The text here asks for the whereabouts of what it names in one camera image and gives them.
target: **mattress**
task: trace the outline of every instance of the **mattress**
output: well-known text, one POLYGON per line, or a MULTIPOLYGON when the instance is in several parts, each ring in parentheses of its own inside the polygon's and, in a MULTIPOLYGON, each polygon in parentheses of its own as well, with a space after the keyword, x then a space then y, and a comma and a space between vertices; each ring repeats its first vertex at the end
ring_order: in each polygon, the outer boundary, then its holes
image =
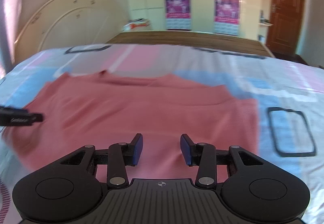
MULTIPOLYGON (((173 73, 209 86, 224 84, 239 99, 255 98, 259 108, 257 154, 306 183, 311 201, 303 221, 324 223, 324 70, 185 46, 97 44, 50 49, 23 61, 0 80, 0 105, 25 106, 46 82, 64 72, 79 76, 101 70, 125 77, 173 73)), ((26 174, 28 170, 0 141, 0 223, 21 220, 10 194, 26 174)))

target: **shelf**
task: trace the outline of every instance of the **shelf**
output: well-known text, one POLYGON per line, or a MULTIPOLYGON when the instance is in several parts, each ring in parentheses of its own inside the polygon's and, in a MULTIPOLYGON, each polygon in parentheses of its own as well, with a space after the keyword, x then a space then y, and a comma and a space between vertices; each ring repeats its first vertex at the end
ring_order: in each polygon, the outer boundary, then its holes
POLYGON ((273 24, 269 24, 269 23, 259 23, 260 26, 264 26, 264 27, 271 27, 273 26, 273 24))

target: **wooden footboard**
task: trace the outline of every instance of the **wooden footboard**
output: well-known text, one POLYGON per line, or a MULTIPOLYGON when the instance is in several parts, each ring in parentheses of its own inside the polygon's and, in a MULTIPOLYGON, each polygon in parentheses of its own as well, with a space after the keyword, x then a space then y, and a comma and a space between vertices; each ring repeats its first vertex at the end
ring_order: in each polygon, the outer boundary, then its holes
POLYGON ((228 50, 274 58, 271 51, 259 41, 227 35, 190 31, 123 32, 109 40, 107 43, 183 45, 228 50))

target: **pink t-shirt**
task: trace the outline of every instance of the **pink t-shirt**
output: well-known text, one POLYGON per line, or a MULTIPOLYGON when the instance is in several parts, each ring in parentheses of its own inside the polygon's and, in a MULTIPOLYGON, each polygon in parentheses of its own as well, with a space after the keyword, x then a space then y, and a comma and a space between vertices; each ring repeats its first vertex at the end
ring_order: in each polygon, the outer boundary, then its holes
MULTIPOLYGON (((228 150, 239 145, 256 153, 258 115, 255 99, 238 100, 224 85, 209 87, 175 75, 158 78, 118 77, 106 71, 71 77, 65 73, 47 83, 26 108, 44 114, 44 122, 8 127, 3 138, 22 164, 37 170, 84 146, 107 149, 144 138, 132 178, 196 177, 180 150, 180 136, 228 150)), ((218 182, 227 179, 226 167, 217 169, 218 182)), ((105 170, 97 179, 105 182, 105 170)))

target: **door panel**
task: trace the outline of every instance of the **door panel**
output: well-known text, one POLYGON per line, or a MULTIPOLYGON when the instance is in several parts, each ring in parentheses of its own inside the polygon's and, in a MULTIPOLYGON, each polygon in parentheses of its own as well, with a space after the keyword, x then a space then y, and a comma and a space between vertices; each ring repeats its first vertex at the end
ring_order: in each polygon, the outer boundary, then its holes
POLYGON ((267 47, 274 52, 293 55, 299 38, 304 0, 273 0, 267 47))

